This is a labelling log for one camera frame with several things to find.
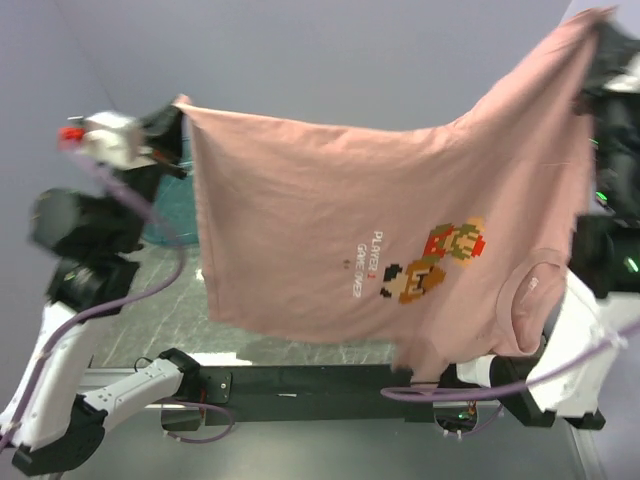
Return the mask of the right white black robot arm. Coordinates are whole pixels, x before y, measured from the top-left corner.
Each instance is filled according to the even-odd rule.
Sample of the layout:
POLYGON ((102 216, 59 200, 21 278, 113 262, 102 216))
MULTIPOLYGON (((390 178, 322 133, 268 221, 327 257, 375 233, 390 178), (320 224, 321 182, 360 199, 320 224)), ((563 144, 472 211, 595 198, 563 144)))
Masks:
POLYGON ((639 41, 611 22, 598 33, 578 110, 593 116, 596 200, 604 210, 578 219, 567 289, 542 353, 487 355, 438 377, 447 397, 460 399, 478 385, 525 426, 563 418, 577 429, 602 429, 602 384, 623 334, 639 328, 604 313, 610 294, 639 291, 639 41))

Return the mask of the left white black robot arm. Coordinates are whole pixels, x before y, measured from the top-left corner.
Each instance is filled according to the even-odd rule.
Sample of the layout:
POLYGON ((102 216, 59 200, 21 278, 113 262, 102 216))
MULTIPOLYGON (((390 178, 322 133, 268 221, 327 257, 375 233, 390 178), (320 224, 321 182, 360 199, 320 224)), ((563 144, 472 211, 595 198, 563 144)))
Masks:
POLYGON ((52 188, 35 201, 31 241, 59 260, 45 294, 34 351, 1 415, 1 446, 13 466, 37 479, 57 479, 82 465, 105 435, 147 405, 198 400, 197 361, 178 349, 104 387, 80 383, 109 319, 136 301, 139 265, 130 254, 161 179, 184 178, 182 111, 174 105, 141 118, 105 111, 76 117, 59 145, 104 185, 101 196, 52 188))

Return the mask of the pink printed t shirt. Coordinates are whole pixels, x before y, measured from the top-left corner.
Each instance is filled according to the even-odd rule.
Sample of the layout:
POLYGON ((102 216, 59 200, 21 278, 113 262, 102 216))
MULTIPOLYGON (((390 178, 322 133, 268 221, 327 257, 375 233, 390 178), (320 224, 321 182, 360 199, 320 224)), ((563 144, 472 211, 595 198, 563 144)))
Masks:
POLYGON ((611 10, 580 12, 463 116, 399 131, 176 106, 189 126, 211 320, 384 340, 434 382, 533 354, 593 195, 579 94, 611 10))

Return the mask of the teal transparent plastic bin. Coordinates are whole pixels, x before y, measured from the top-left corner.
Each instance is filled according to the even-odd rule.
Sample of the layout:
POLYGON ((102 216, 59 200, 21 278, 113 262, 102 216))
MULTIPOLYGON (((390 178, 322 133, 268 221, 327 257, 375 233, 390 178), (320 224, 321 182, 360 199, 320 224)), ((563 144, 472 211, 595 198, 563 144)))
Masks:
POLYGON ((184 245, 197 245, 193 162, 188 145, 183 147, 180 166, 186 170, 187 176, 184 179, 164 176, 157 191, 154 208, 172 226, 184 245))

